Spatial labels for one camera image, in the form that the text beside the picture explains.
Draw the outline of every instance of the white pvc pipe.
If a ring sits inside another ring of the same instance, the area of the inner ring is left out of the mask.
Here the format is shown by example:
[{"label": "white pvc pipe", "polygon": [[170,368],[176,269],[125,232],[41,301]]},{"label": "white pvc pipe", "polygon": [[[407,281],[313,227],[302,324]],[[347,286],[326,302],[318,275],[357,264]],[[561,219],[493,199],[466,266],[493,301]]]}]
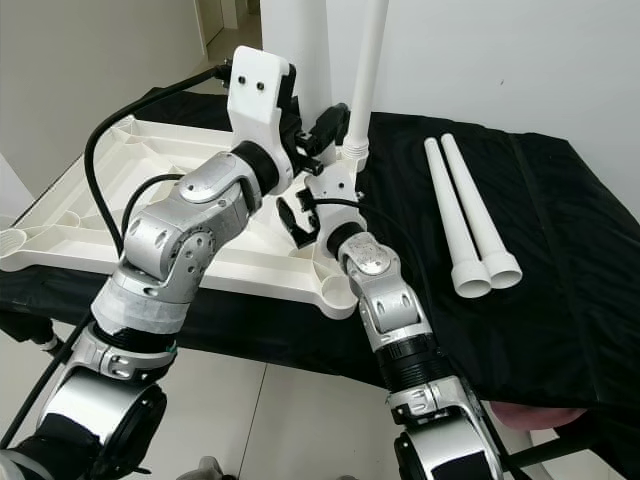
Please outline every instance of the white pvc pipe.
[{"label": "white pvc pipe", "polygon": [[441,141],[460,202],[469,220],[473,238],[478,245],[482,263],[491,276],[491,286],[493,288],[512,287],[522,278],[520,265],[505,248],[453,135],[447,133],[442,136]]},{"label": "white pvc pipe", "polygon": [[358,163],[358,171],[365,167],[369,156],[369,120],[388,7],[389,0],[369,0],[360,46],[349,130],[342,146],[342,155],[355,160]]},{"label": "white pvc pipe", "polygon": [[435,138],[427,138],[424,142],[424,149],[427,153],[431,179],[436,191],[442,225],[453,263],[451,270],[453,287],[461,297],[481,297],[491,290],[489,274],[478,259],[473,240],[471,240],[469,229],[464,221],[462,210],[460,210],[453,185],[444,165],[438,142]]}]

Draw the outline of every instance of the pink object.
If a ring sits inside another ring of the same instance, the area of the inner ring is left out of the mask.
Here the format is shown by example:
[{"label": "pink object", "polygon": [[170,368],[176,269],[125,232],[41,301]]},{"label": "pink object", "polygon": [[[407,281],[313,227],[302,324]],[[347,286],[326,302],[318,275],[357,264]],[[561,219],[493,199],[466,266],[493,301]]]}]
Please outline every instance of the pink object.
[{"label": "pink object", "polygon": [[571,423],[584,412],[583,408],[540,408],[515,403],[490,402],[498,420],[515,430],[547,430]]}]

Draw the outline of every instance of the white wall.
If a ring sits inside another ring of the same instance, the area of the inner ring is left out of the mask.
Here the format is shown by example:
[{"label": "white wall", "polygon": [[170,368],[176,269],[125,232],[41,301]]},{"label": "white wall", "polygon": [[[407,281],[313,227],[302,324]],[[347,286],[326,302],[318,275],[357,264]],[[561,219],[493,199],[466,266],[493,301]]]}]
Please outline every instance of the white wall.
[{"label": "white wall", "polygon": [[[351,99],[366,3],[327,0],[334,101]],[[637,0],[391,0],[374,108],[566,138],[640,218],[638,18]],[[263,31],[265,49],[287,35]]]},{"label": "white wall", "polygon": [[104,117],[203,53],[193,0],[2,0],[3,154],[37,196]]},{"label": "white wall", "polygon": [[33,196],[0,153],[0,230],[7,228],[33,202]]},{"label": "white wall", "polygon": [[[308,130],[332,101],[326,0],[262,0],[260,6],[263,47],[295,65],[295,94]],[[283,10],[298,20],[287,23],[286,35],[279,21]]]}]

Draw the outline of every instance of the vertical white pole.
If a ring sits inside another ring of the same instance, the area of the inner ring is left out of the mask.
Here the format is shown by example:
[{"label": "vertical white pole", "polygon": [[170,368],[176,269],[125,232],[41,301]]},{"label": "vertical white pole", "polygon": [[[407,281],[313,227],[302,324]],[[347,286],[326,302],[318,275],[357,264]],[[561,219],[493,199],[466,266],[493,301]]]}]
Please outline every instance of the vertical white pole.
[{"label": "vertical white pole", "polygon": [[369,9],[365,18],[358,72],[351,102],[351,119],[342,147],[342,155],[356,161],[358,171],[364,169],[369,156],[369,120],[388,7],[389,0],[369,0]]},{"label": "vertical white pole", "polygon": [[[262,45],[296,67],[302,128],[309,130],[332,105],[326,0],[262,0]],[[335,146],[320,160],[335,161]]]}]

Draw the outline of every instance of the floor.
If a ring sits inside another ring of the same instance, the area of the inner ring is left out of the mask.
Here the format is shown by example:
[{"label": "floor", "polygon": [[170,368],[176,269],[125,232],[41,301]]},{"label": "floor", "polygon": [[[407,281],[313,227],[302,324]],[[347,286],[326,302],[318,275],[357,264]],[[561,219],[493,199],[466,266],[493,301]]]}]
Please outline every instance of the floor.
[{"label": "floor", "polygon": [[[196,71],[231,57],[241,43],[261,47],[258,16],[249,16],[237,31],[216,36],[208,47],[209,61]],[[225,93],[215,82],[195,91]],[[56,328],[63,335],[70,331],[66,325]],[[0,333],[0,431],[48,360],[33,345],[17,344]],[[143,463],[154,472],[152,478],[176,478],[194,469],[201,456],[212,455],[226,473],[242,480],[334,480],[347,474],[360,480],[399,479],[393,440],[400,430],[391,420],[382,389],[186,349],[161,385],[169,407]],[[33,431],[38,409],[20,438]],[[511,451],[531,444],[529,435],[497,427]],[[535,438],[545,435],[536,433]],[[593,455],[579,455],[548,467],[558,480],[620,478]],[[550,478],[540,466],[528,473],[534,480]]]}]

